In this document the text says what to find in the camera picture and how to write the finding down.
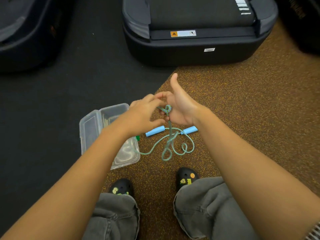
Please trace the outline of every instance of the left hand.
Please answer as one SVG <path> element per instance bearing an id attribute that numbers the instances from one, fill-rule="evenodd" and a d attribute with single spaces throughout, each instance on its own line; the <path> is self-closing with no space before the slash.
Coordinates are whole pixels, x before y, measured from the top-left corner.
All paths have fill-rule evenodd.
<path id="1" fill-rule="evenodd" d="M 156 99 L 153 94 L 148 94 L 141 100 L 133 101 L 129 110 L 120 115 L 116 121 L 125 127 L 129 137 L 141 135 L 166 122 L 164 119 L 150 121 L 152 113 L 158 106 L 164 107 L 166 104 Z"/>

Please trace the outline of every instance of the light blue rope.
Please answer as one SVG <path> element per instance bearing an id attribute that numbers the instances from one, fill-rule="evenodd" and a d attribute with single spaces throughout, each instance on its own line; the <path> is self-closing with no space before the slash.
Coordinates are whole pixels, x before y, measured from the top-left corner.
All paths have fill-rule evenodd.
<path id="1" fill-rule="evenodd" d="M 172 107 L 168 104 L 168 105 L 166 105 L 165 108 L 158 107 L 158 109 L 161 109 L 163 112 L 166 113 L 167 116 L 169 116 L 169 113 L 171 112 Z M 191 152 L 193 152 L 193 150 L 195 149 L 195 144 L 194 144 L 193 140 L 190 138 L 190 136 L 188 136 L 186 133 L 183 132 L 183 130 L 181 130 L 181 129 L 179 129 L 179 128 L 175 128 L 175 127 L 172 128 L 171 121 L 168 121 L 168 123 L 169 123 L 169 128 L 165 128 L 165 129 L 166 129 L 166 130 L 169 130 L 169 135 L 166 135 L 166 136 L 162 137 L 160 140 L 158 140 L 158 141 L 153 145 L 153 147 L 151 148 L 151 150 L 150 150 L 149 152 L 147 152 L 147 153 L 139 152 L 141 155 L 149 155 L 149 154 L 153 151 L 153 149 L 156 147 L 156 145 L 158 145 L 158 143 L 159 143 L 160 141 L 162 141 L 162 140 L 163 140 L 164 138 L 166 138 L 166 137 L 169 137 L 169 139 L 168 139 L 167 144 L 166 144 L 166 146 L 164 147 L 164 150 L 163 150 L 162 155 L 161 155 L 162 161 L 169 161 L 169 160 L 171 159 L 171 157 L 172 157 L 172 150 L 169 148 L 170 145 L 172 146 L 172 149 L 173 149 L 174 153 L 177 154 L 177 155 L 179 155 L 179 156 L 185 155 L 186 153 L 191 153 Z M 175 134 L 173 134 L 173 133 L 172 133 L 172 129 L 178 130 L 178 131 L 176 131 Z M 186 143 L 182 143 L 182 145 L 181 145 L 181 148 L 182 148 L 182 150 L 183 150 L 183 153 L 178 153 L 178 152 L 176 152 L 176 150 L 174 149 L 174 139 L 175 139 L 175 138 L 177 137 L 177 135 L 179 134 L 179 131 L 180 131 L 180 132 L 183 132 L 183 134 L 186 135 L 186 136 L 190 139 L 190 141 L 192 142 L 192 150 L 191 150 L 191 151 L 187 151 L 188 146 L 187 146 Z M 165 159 L 165 153 L 166 153 L 167 151 L 169 151 L 170 156 Z"/>

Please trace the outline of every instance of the black rubber floor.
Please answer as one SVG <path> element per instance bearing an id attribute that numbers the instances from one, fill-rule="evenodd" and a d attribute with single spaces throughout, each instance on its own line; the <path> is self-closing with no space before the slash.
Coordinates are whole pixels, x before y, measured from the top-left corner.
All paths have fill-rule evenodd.
<path id="1" fill-rule="evenodd" d="M 81 155 L 82 117 L 154 93 L 173 72 L 130 55 L 121 2 L 77 0 L 52 66 L 0 76 L 0 236 Z"/>

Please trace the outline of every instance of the gym mat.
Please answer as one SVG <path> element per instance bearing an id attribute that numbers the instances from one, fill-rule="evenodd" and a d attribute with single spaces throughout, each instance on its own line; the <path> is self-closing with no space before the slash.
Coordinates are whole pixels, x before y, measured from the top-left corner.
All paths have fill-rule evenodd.
<path id="1" fill-rule="evenodd" d="M 51 66 L 0 75 L 0 236 L 80 157 L 82 117 L 155 93 L 173 70 L 130 55 L 122 0 L 77 0 Z"/>
<path id="2" fill-rule="evenodd" d="M 245 62 L 180 67 L 176 72 L 191 97 L 320 196 L 320 57 L 300 52 L 280 22 Z M 168 90 L 169 80 L 158 92 Z M 142 135 L 140 151 L 148 152 L 167 133 Z M 119 178 L 132 180 L 141 210 L 141 240 L 189 239 L 173 215 L 175 172 L 180 167 L 193 168 L 201 177 L 219 176 L 199 133 L 189 135 L 195 142 L 193 153 L 174 154 L 163 162 L 162 141 L 136 164 L 108 174 L 104 192 Z M 187 138 L 178 136 L 175 148 L 180 152 L 182 142 L 191 148 Z"/>

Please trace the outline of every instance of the gray jeans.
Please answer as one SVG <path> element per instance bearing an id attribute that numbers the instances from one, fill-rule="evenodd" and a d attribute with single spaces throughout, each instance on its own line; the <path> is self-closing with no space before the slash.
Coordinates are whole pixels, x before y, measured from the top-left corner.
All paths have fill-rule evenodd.
<path id="1" fill-rule="evenodd" d="M 193 239 L 259 239 L 222 177 L 201 178 L 183 186 L 174 198 L 173 213 Z M 102 193 L 82 239 L 134 240 L 139 215 L 130 195 Z"/>

